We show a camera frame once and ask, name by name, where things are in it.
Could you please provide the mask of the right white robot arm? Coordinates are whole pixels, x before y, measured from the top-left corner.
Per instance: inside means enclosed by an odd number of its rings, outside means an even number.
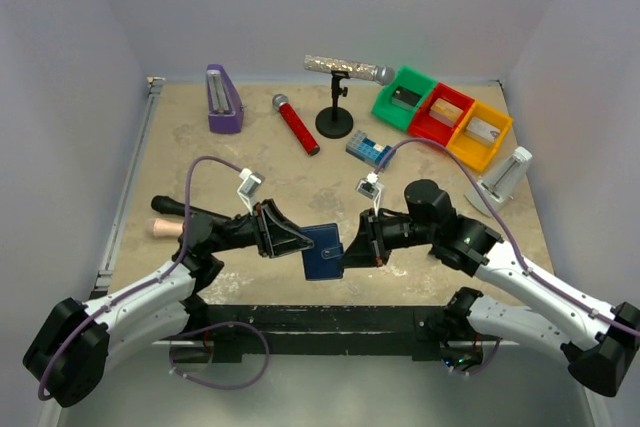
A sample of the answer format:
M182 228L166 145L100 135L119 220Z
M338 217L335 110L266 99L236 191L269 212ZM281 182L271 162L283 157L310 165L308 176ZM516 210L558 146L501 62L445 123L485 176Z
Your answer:
M605 397L618 394L639 351L637 307L599 300L537 266L514 242L458 213L448 193L432 180L413 181L405 188L405 213L381 208L383 186L374 173L361 179L356 190L373 206L361 213L342 267L381 267L396 249L427 245L430 256L443 265L520 302L507 306L461 289L448 305L454 325L544 352L582 386Z

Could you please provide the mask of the navy blue card holder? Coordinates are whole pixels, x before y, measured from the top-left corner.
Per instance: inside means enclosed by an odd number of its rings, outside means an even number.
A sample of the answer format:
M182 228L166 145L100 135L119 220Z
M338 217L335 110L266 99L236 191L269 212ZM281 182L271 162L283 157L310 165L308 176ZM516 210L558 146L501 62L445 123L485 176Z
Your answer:
M313 246L301 252L306 281L326 281L343 278L341 258L344 247L336 223L303 227L301 233Z

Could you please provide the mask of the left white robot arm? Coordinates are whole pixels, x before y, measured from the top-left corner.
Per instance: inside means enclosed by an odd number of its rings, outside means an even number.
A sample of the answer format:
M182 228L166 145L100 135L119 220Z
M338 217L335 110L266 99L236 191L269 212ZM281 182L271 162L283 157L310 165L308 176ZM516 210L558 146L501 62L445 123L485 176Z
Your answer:
M278 258L313 246L271 199L234 217L185 212L179 249L161 267L100 299L66 298L52 308L22 360L38 382L39 400L73 406L135 340L181 333L189 319L184 301L208 287L224 267L217 253L254 247L262 257Z

